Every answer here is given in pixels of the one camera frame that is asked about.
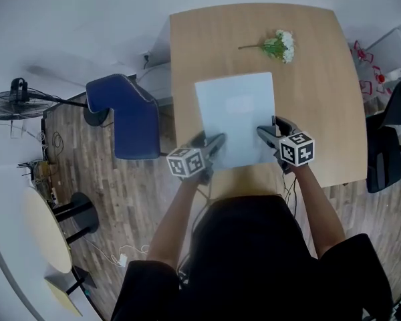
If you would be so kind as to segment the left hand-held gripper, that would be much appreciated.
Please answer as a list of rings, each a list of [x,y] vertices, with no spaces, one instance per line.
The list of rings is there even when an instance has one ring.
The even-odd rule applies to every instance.
[[[201,185],[208,185],[213,176],[213,159],[226,141],[224,133],[207,139],[201,131],[187,144],[173,150],[166,156],[168,167],[173,176],[182,180],[198,176]]]

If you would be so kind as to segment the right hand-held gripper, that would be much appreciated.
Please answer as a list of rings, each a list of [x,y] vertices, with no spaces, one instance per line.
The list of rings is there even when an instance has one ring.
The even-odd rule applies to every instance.
[[[314,139],[306,132],[297,133],[297,125],[286,118],[273,116],[272,126],[258,126],[257,135],[269,148],[277,149],[277,162],[285,174],[291,167],[300,167],[315,159]]]

